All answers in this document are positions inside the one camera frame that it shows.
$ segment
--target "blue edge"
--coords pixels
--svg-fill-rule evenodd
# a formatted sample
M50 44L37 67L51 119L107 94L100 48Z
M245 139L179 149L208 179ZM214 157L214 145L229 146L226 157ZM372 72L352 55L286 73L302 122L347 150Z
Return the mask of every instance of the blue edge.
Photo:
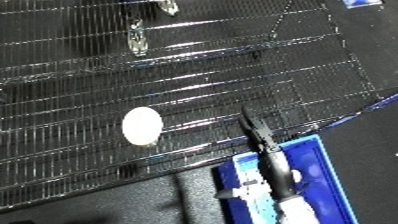
M318 135L280 144L292 169L300 171L302 181L297 188L314 209L321 224L358 223L343 187ZM238 188L239 180L257 169L257 154L248 152L234 156L219 167L224 188ZM235 224L274 224L277 221L274 201L268 193L256 200L228 199Z

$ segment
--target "white ball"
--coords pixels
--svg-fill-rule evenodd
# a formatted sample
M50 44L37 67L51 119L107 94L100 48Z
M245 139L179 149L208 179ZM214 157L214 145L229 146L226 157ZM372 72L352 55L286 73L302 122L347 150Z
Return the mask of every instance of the white ball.
M149 107L138 107L126 114L122 122L124 137L134 145L156 143L163 129L162 117Z

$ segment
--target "metal clip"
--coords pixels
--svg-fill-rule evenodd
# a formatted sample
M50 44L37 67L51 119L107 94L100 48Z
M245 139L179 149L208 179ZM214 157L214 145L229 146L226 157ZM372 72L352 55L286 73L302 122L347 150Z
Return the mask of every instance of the metal clip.
M175 16L180 11L175 0L162 0L158 5L169 16Z
M144 35L142 19L133 19L129 24L127 32L127 41L130 50L137 57L143 57L148 51L148 42Z

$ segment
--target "black surface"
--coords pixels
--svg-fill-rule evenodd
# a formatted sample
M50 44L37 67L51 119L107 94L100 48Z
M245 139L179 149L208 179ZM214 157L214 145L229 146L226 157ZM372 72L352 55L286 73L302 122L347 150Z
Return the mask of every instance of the black surface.
M119 6L0 2L0 27L12 27L0 34L1 211L246 151L242 104L286 137L376 100L320 0L181 1L176 17L142 3L153 18L140 59ZM156 147L123 136L139 106L162 116Z
M321 134L362 224L398 222L398 103ZM225 223L211 167L48 203L0 216L0 223Z
M375 87L397 86L398 2L353 10L329 2ZM322 134L360 223L398 223L397 115L398 105L391 105ZM209 168L179 176L181 181L162 177L0 215L0 223L223 223Z

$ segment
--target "wire rack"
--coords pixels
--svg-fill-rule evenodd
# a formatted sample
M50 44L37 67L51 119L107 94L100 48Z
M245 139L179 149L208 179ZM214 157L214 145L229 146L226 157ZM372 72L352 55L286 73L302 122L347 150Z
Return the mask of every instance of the wire rack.
M317 0L0 2L0 211L217 162L246 151L240 107L281 136L377 99ZM126 41L138 10L149 50ZM154 148L122 135L131 109L165 128Z

